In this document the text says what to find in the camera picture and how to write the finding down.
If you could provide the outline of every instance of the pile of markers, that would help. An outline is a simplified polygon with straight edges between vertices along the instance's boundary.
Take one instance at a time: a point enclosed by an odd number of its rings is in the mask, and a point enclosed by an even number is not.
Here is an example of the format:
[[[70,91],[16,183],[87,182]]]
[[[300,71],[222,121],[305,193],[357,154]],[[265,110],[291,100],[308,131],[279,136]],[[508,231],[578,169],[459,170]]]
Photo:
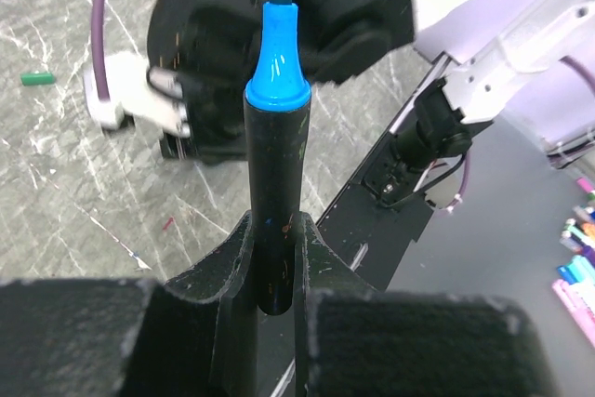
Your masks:
[[[586,179],[577,183],[588,195],[588,206],[575,206],[576,218],[566,220],[560,242],[575,255],[558,267],[561,279],[552,288],[595,347],[595,188]]]

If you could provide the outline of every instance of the gray table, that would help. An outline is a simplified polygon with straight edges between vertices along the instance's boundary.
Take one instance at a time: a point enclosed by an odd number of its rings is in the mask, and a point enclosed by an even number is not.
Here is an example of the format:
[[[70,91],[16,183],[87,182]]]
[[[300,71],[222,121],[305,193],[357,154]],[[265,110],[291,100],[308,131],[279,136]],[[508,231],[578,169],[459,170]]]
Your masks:
[[[153,2],[109,0],[108,53],[144,53]],[[89,15],[90,0],[0,0],[0,275],[164,280],[249,207],[246,165],[165,163],[152,126],[105,139],[82,95]],[[322,213],[427,69],[406,48],[339,88],[315,89],[303,209]],[[21,73],[45,70],[54,86],[20,85]],[[138,271],[125,247],[152,270]]]
[[[499,119],[474,140],[463,206],[435,216],[403,257],[389,290],[513,298],[532,317],[567,397],[593,395],[595,350],[551,290],[572,254],[559,242],[585,195]]]

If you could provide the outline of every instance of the floor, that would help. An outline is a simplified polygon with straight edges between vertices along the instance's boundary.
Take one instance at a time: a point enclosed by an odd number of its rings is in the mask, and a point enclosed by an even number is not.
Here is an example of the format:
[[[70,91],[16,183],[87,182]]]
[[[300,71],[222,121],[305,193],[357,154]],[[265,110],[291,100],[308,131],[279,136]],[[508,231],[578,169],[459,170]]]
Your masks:
[[[109,0],[107,53],[144,53],[153,2]],[[0,275],[165,280],[249,207],[246,165],[164,162],[159,130],[145,124],[106,139],[82,94],[89,16],[90,0],[0,0]],[[339,88],[315,89],[304,210],[320,216],[428,67],[405,48]],[[57,83],[20,84],[38,71]]]

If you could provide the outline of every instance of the gray marble tile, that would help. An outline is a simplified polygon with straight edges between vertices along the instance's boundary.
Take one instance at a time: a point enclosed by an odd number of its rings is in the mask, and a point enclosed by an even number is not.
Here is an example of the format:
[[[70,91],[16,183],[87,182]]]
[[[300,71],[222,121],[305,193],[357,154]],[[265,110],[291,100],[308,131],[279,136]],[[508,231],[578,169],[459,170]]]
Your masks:
[[[145,51],[153,2],[108,1],[108,53]],[[164,162],[159,130],[144,124],[105,139],[82,94],[89,16],[90,0],[0,0],[0,275],[164,280],[249,207],[247,166]],[[404,48],[340,87],[314,89],[303,209],[320,216],[427,69]],[[21,73],[45,70],[54,86],[20,84]]]

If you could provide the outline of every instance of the white plastic bracket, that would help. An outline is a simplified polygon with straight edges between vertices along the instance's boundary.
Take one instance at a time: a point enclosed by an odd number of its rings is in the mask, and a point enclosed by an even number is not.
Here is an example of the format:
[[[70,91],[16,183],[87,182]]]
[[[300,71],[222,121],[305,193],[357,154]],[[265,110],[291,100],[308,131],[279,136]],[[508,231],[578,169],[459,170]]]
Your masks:
[[[463,123],[492,120],[539,73],[595,36],[595,0],[535,0],[443,88]]]
[[[176,137],[190,136],[184,103],[161,95],[147,85],[147,60],[134,53],[121,52],[108,56],[105,68],[109,101],[99,100],[93,69],[88,68],[83,73],[86,106],[98,125],[115,130],[120,128],[125,115],[132,115]]]

